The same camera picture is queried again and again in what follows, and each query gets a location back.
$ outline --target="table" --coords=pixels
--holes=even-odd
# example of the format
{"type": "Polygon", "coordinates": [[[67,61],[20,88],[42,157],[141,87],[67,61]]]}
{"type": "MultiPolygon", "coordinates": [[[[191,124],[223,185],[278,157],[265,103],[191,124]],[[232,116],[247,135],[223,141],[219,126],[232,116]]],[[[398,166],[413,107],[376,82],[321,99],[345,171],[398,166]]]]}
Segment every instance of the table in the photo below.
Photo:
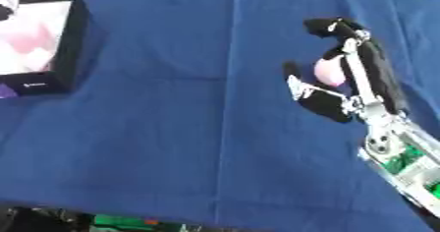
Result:
{"type": "Polygon", "coordinates": [[[76,91],[0,100],[0,199],[275,231],[429,231],[357,158],[362,125],[290,99],[353,18],[383,43],[438,135],[439,0],[85,0],[76,91]]]}

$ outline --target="blue fabric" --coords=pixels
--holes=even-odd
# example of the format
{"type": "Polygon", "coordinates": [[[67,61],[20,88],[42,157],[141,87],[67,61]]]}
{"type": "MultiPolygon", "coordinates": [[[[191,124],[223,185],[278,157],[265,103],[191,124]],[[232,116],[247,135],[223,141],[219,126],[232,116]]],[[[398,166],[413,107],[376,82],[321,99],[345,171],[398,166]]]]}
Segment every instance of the blue fabric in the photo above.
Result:
{"type": "Polygon", "coordinates": [[[304,19],[353,18],[435,134],[439,0],[85,2],[76,91],[0,100],[0,199],[275,231],[429,231],[357,158],[364,127],[292,102],[281,63],[310,71],[335,44],[304,19]]]}

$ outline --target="black finger pad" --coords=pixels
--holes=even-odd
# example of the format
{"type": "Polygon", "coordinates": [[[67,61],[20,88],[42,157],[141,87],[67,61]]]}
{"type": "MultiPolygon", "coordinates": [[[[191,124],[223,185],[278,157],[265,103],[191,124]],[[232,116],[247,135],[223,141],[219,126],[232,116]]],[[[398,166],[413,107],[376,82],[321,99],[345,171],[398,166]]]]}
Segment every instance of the black finger pad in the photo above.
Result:
{"type": "Polygon", "coordinates": [[[308,98],[300,99],[298,103],[302,107],[336,122],[348,123],[352,120],[351,116],[342,112],[342,99],[323,91],[316,90],[308,98]]]}

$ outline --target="green component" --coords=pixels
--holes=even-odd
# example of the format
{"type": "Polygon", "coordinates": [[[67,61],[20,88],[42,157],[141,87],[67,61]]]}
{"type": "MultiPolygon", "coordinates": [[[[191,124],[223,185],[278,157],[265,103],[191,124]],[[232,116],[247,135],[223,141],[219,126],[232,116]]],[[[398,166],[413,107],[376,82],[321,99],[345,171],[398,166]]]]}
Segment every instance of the green component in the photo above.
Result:
{"type": "Polygon", "coordinates": [[[128,218],[121,216],[96,215],[94,218],[94,226],[97,228],[110,228],[121,230],[137,230],[137,231],[163,231],[163,232],[179,232],[182,228],[181,224],[162,223],[155,225],[145,223],[144,219],[128,218]]]}
{"type": "Polygon", "coordinates": [[[423,152],[421,150],[412,145],[406,145],[406,150],[403,153],[391,158],[390,161],[382,165],[388,172],[396,175],[422,156],[423,152]]]}
{"type": "Polygon", "coordinates": [[[147,225],[142,219],[127,218],[110,215],[96,215],[94,218],[96,227],[107,227],[116,229],[134,229],[143,231],[153,231],[154,225],[147,225]]]}
{"type": "Polygon", "coordinates": [[[426,187],[426,190],[429,191],[437,199],[440,199],[440,183],[436,183],[434,185],[426,187]]]}

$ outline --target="black box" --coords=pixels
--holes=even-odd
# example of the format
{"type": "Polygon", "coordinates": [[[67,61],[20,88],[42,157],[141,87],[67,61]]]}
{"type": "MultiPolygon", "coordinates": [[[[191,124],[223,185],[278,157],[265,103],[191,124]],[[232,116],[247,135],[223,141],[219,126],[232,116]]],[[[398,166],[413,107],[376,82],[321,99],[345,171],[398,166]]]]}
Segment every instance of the black box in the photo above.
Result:
{"type": "MultiPolygon", "coordinates": [[[[20,69],[17,68],[17,70],[20,70],[19,72],[14,72],[13,61],[9,62],[11,65],[3,66],[0,69],[0,97],[68,92],[74,84],[76,63],[81,54],[83,36],[88,22],[88,10],[85,3],[83,0],[21,0],[20,3],[21,7],[28,4],[36,8],[34,5],[37,5],[40,11],[43,11],[42,14],[49,9],[44,10],[41,5],[46,6],[46,8],[49,8],[50,5],[50,8],[54,11],[63,8],[66,9],[66,18],[62,19],[62,16],[59,16],[47,22],[40,19],[41,22],[34,23],[34,31],[25,38],[20,38],[13,33],[8,34],[6,30],[3,33],[7,36],[2,36],[2,31],[0,31],[0,38],[6,37],[6,42],[9,44],[4,50],[7,53],[11,52],[9,49],[11,46],[11,49],[16,51],[11,53],[25,53],[31,49],[27,54],[11,54],[11,58],[13,58],[11,60],[17,60],[17,66],[21,67],[20,69]],[[57,28],[61,29],[59,35],[55,31],[57,28]],[[41,46],[32,48],[33,44],[40,44],[41,46]],[[21,66],[22,64],[33,65],[31,60],[40,61],[44,68],[32,70],[29,68],[31,66],[21,66]]],[[[32,18],[32,13],[36,13],[33,12],[35,9],[31,9],[32,6],[27,6],[28,15],[24,19],[20,18],[18,13],[18,24],[23,23],[24,25],[26,18],[32,18]]],[[[7,63],[8,60],[2,60],[0,54],[0,66],[7,63]]]]}

